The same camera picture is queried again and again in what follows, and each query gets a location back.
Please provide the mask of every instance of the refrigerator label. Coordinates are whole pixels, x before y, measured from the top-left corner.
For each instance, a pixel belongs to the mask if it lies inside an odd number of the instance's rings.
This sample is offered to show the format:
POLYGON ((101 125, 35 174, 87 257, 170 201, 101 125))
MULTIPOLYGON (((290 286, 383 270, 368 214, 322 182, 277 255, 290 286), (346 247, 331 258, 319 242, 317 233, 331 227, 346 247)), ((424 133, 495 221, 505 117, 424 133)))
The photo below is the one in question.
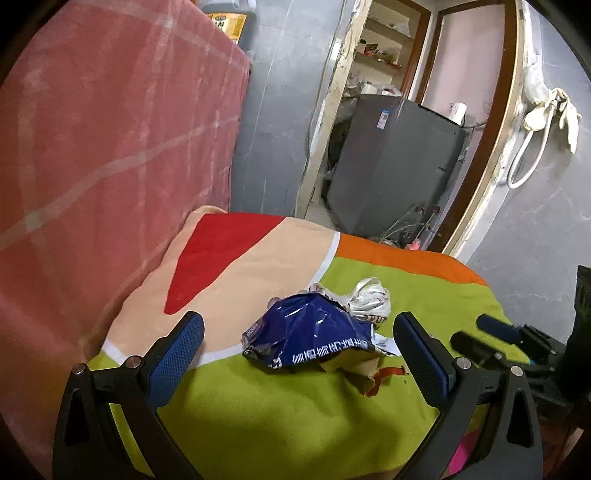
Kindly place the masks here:
POLYGON ((378 128, 380 130, 383 130, 386 126, 386 122, 388 121, 388 115, 390 115, 390 112, 388 110, 382 110, 382 113, 380 114, 378 120, 378 128))

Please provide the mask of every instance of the orange stripe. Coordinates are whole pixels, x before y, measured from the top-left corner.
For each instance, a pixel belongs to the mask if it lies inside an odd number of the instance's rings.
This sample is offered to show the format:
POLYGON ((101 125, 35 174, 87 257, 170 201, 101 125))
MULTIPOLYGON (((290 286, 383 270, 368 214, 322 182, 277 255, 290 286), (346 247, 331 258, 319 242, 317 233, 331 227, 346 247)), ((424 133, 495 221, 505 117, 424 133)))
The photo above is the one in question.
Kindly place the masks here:
POLYGON ((382 267, 398 268, 408 273, 429 275, 454 283, 478 283, 488 286, 480 276, 448 255, 425 250, 403 250, 345 233, 340 234, 336 256, 382 267))

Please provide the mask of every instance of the gray refrigerator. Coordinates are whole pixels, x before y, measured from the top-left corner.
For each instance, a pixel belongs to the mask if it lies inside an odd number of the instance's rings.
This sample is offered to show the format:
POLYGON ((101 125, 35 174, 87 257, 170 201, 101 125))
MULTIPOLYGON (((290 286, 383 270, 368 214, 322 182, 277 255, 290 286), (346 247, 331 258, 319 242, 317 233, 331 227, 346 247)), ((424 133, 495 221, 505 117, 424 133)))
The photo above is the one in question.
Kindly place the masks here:
POLYGON ((362 95, 327 194, 336 226, 379 236, 409 208, 436 205, 464 139, 460 126, 414 102, 362 95))

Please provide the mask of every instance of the crumpled blue wrapper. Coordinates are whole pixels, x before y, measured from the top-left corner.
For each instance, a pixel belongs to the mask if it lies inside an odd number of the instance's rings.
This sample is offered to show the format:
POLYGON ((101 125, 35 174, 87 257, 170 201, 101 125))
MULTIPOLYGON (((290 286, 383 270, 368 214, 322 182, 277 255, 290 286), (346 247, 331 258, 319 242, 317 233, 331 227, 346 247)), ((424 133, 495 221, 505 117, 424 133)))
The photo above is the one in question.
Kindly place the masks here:
POLYGON ((276 301, 242 334, 243 354, 275 369, 347 348, 400 355, 393 339, 378 335, 372 323, 352 317, 319 293, 276 301))

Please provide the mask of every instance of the pink plaid cloth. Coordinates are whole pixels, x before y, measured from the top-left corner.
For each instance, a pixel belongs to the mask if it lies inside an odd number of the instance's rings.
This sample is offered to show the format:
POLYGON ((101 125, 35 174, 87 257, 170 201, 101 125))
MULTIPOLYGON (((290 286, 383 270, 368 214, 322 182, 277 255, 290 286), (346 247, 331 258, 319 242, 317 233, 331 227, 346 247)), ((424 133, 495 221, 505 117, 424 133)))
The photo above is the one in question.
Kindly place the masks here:
POLYGON ((71 0, 0 89, 0 411, 47 477, 72 365, 188 212, 229 206, 248 67, 187 0, 71 0))

